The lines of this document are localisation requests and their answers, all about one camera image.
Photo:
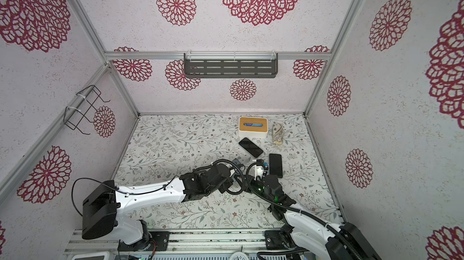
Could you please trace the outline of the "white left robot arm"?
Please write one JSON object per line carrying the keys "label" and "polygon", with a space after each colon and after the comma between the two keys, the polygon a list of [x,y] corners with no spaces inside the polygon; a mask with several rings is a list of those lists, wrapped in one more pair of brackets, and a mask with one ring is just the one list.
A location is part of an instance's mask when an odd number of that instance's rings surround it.
{"label": "white left robot arm", "polygon": [[82,239],[107,238],[119,242],[119,251],[137,252],[157,243],[145,220],[130,213],[166,203],[201,200],[215,191],[224,193],[233,184],[235,172],[224,163],[173,179],[143,186],[117,186],[113,180],[101,182],[83,201]]}

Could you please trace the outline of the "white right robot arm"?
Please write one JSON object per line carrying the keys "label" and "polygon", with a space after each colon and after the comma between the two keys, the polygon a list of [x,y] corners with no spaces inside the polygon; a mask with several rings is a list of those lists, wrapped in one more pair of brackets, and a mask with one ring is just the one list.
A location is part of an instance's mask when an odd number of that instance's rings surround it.
{"label": "white right robot arm", "polygon": [[285,255],[309,252],[316,260],[379,260],[381,257],[351,223],[333,224],[309,213],[284,193],[276,175],[246,177],[252,193],[270,204],[268,210],[282,221],[278,231],[266,231],[267,252]]}

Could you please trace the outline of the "black phone pale green case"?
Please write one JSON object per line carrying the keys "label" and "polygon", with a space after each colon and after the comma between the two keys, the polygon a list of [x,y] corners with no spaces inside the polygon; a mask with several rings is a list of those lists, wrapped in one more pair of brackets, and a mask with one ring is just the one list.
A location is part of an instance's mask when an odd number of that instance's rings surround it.
{"label": "black phone pale green case", "polygon": [[[246,168],[247,167],[238,158],[233,159],[232,162],[241,170],[241,172],[244,175],[244,178],[246,179],[247,178],[247,173],[246,173]],[[233,178],[236,181],[242,180],[242,176],[239,174],[237,169],[235,167],[233,167],[233,166],[232,166],[232,171],[234,172],[233,173],[234,174]]]}

